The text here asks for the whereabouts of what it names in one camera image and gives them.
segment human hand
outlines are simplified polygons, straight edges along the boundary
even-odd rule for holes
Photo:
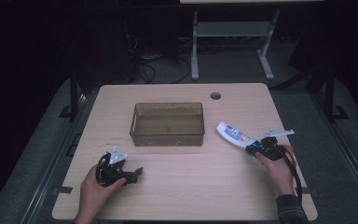
[[[96,166],[91,167],[81,183],[79,210],[75,218],[76,224],[92,223],[109,197],[126,182],[125,178],[121,178],[111,186],[102,187],[95,177],[96,169]]]
[[[293,148],[291,146],[283,147],[287,150],[287,158],[296,167],[296,161],[293,158]],[[293,174],[284,159],[272,161],[258,152],[255,153],[255,156],[267,167],[269,178],[274,184],[279,196],[284,194],[295,194],[293,188]]]

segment gray carpet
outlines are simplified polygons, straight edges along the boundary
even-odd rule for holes
[[[251,47],[201,54],[200,80],[194,82],[186,77],[180,83],[263,82],[274,86],[297,73],[287,65],[293,46],[292,43],[271,46],[268,59],[276,75],[273,81],[267,81],[263,75],[254,51],[258,47],[255,43]],[[182,57],[189,62],[188,53]],[[149,65],[157,72],[153,83],[175,81],[188,68],[183,61],[168,58]],[[287,90],[272,91],[271,95],[283,126],[296,132],[289,139],[319,213],[312,223],[358,223],[358,181],[334,133],[339,130],[358,161],[358,107],[348,90],[336,82],[335,104],[342,105],[350,119],[330,123],[318,103],[323,93],[306,93],[307,81],[305,78]],[[143,83],[138,77],[132,84]],[[62,108],[70,104],[69,83],[62,84],[0,194],[0,223],[71,223],[55,220],[51,210],[72,159],[65,154],[76,134],[82,133],[97,93],[98,89],[87,95],[80,114],[71,123],[59,118]]]

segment white table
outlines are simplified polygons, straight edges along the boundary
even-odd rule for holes
[[[181,4],[229,4],[229,3],[298,3],[322,2],[323,0],[180,0]],[[194,12],[193,20],[193,48],[191,52],[191,77],[200,79],[197,57],[197,39],[203,36],[264,36],[265,43],[257,50],[257,56],[263,67],[266,79],[272,80],[275,76],[269,67],[266,58],[269,44],[274,33],[280,10],[275,10],[269,21],[199,21],[198,12]]]
[[[210,97],[219,92],[221,99]],[[130,128],[136,103],[201,102],[205,135],[202,147],[135,147]],[[138,183],[122,187],[98,215],[112,220],[276,220],[276,193],[265,167],[215,132],[220,121],[248,135],[283,129],[264,84],[176,84],[104,86],[89,115],[76,154],[63,182],[73,188],[60,193],[52,211],[57,219],[73,219],[80,183],[113,144],[129,154],[124,171],[144,167]],[[289,144],[286,136],[278,137]],[[303,187],[306,183],[297,166]],[[303,195],[309,219],[317,212]]]

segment wooden tabletop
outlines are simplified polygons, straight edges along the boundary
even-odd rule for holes
[[[219,92],[221,98],[211,98]],[[136,103],[201,102],[205,135],[202,147],[135,147],[129,134]],[[52,211],[73,219],[80,183],[113,144],[129,157],[123,170],[144,167],[138,183],[115,193],[99,219],[115,220],[276,220],[276,193],[265,167],[222,139],[215,128],[224,121],[256,139],[270,128],[283,129],[264,84],[176,84],[104,86],[100,89]],[[289,144],[286,136],[277,137]],[[303,187],[306,183],[297,166]],[[309,219],[317,212],[303,195]]]

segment brown plastic bin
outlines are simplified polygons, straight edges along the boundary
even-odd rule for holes
[[[202,146],[202,103],[138,103],[130,135],[136,147]]]

